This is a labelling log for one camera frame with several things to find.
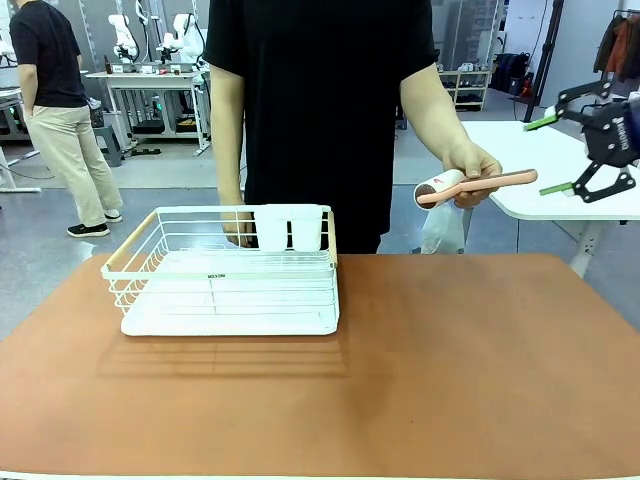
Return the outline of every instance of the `man's left hand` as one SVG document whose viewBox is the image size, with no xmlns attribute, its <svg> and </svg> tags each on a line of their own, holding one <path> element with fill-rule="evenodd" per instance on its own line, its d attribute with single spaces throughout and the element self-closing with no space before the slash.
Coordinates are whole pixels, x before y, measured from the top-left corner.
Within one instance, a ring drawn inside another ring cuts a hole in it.
<svg viewBox="0 0 640 480">
<path fill-rule="evenodd" d="M 502 165 L 495 158 L 485 152 L 471 140 L 451 149 L 448 156 L 442 161 L 445 170 L 454 168 L 465 173 L 468 178 L 489 177 L 500 175 Z M 480 202 L 489 198 L 493 190 L 479 190 L 477 192 L 463 192 L 456 196 L 455 202 L 458 208 L 477 207 Z"/>
</svg>

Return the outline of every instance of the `black t-shirt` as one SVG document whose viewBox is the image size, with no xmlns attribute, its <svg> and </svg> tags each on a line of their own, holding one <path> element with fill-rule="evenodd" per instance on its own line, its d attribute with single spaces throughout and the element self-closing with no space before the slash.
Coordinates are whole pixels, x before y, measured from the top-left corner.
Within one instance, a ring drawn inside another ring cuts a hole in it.
<svg viewBox="0 0 640 480">
<path fill-rule="evenodd" d="M 11 18 L 11 40 L 18 64 L 38 68 L 36 105 L 87 105 L 78 68 L 80 48 L 62 13 L 42 0 L 25 3 Z"/>
<path fill-rule="evenodd" d="M 435 60 L 430 0 L 212 0 L 204 59 L 245 78 L 245 201 L 389 230 L 400 82 Z"/>
</svg>

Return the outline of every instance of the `man's right hand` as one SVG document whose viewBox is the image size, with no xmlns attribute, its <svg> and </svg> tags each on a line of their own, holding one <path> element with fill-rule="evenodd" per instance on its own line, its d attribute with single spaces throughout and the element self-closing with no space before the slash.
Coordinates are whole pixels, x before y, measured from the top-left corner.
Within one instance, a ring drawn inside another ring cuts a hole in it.
<svg viewBox="0 0 640 480">
<path fill-rule="evenodd" d="M 254 233 L 251 214 L 239 212 L 236 216 L 235 212 L 228 212 L 223 213 L 221 216 L 225 221 L 222 225 L 222 230 L 227 234 L 227 240 L 239 247 L 249 248 L 251 246 L 249 244 L 251 237 L 247 237 L 246 234 Z"/>
</svg>

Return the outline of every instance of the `plastic bag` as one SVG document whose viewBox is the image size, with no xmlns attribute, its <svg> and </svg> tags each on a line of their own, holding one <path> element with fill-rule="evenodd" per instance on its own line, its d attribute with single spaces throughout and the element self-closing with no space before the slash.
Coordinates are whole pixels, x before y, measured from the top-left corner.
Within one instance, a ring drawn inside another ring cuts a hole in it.
<svg viewBox="0 0 640 480">
<path fill-rule="evenodd" d="M 460 211 L 449 203 L 431 210 L 422 227 L 421 253 L 462 254 L 464 249 L 464 226 Z"/>
</svg>

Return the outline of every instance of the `brown table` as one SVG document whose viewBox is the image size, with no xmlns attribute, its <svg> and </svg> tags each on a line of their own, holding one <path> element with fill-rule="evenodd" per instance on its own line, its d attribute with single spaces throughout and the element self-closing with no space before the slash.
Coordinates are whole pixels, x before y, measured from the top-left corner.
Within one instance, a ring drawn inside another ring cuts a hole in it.
<svg viewBox="0 0 640 480">
<path fill-rule="evenodd" d="M 340 263 L 326 338 L 135 339 L 85 263 L 0 344 L 0 471 L 640 474 L 640 338 L 549 256 Z"/>
</svg>

